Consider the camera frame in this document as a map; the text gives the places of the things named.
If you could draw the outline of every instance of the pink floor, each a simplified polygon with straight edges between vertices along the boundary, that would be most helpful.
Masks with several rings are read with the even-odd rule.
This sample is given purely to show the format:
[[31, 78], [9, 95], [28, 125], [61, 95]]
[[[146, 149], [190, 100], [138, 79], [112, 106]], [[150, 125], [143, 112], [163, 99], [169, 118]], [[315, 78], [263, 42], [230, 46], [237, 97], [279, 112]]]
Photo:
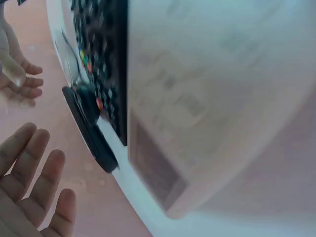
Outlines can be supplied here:
[[23, 52], [44, 69], [44, 86], [36, 108], [0, 113], [0, 141], [28, 121], [50, 132], [44, 158], [52, 149], [62, 149], [67, 157], [58, 192], [67, 187], [78, 196], [75, 237], [150, 237], [113, 176], [94, 161], [64, 101], [61, 88], [66, 81], [51, 42], [44, 2], [29, 0], [18, 7], [15, 0], [10, 0], [6, 6], [7, 20], [16, 31]]

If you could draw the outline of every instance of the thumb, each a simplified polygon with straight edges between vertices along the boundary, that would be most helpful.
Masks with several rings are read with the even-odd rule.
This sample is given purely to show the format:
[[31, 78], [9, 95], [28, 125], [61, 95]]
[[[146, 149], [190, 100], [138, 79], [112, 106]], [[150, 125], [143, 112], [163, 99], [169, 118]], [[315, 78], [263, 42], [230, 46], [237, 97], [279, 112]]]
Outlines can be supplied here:
[[17, 86], [24, 84], [26, 80], [24, 69], [3, 49], [0, 49], [0, 62], [2, 63], [2, 73], [4, 75]]

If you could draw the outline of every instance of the black keypad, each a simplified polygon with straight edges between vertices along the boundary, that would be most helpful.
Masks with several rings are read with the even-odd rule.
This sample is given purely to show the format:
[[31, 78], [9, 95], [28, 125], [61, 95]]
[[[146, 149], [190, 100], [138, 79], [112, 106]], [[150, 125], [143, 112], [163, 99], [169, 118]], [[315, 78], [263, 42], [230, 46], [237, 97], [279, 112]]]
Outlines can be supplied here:
[[127, 143], [127, 0], [72, 0], [82, 62], [113, 129]]

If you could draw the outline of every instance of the red button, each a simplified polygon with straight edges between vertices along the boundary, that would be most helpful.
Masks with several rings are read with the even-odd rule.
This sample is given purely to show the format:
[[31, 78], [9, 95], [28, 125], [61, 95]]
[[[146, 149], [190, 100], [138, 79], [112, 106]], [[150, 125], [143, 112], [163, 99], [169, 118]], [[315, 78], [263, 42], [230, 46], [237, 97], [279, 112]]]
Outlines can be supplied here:
[[88, 63], [87, 67], [88, 67], [88, 71], [89, 71], [90, 73], [92, 73], [91, 64]]
[[99, 98], [97, 98], [97, 106], [98, 106], [99, 110], [103, 109], [102, 102]]

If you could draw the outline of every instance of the hand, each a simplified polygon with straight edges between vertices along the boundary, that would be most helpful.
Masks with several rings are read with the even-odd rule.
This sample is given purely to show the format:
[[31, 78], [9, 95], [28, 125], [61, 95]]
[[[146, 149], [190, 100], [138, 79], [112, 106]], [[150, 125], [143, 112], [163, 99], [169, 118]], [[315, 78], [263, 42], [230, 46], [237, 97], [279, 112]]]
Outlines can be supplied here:
[[11, 26], [0, 19], [0, 102], [10, 106], [30, 108], [35, 106], [35, 98], [41, 96], [39, 86], [42, 79], [27, 76], [42, 73], [42, 68], [30, 63], [20, 49], [17, 37]]
[[[0, 145], [0, 233], [6, 237], [70, 237], [75, 221], [76, 197], [63, 190], [49, 226], [38, 231], [62, 174], [65, 155], [54, 150], [48, 156], [29, 197], [22, 199], [34, 177], [49, 141], [49, 133], [27, 123]], [[14, 164], [10, 174], [5, 173]]]

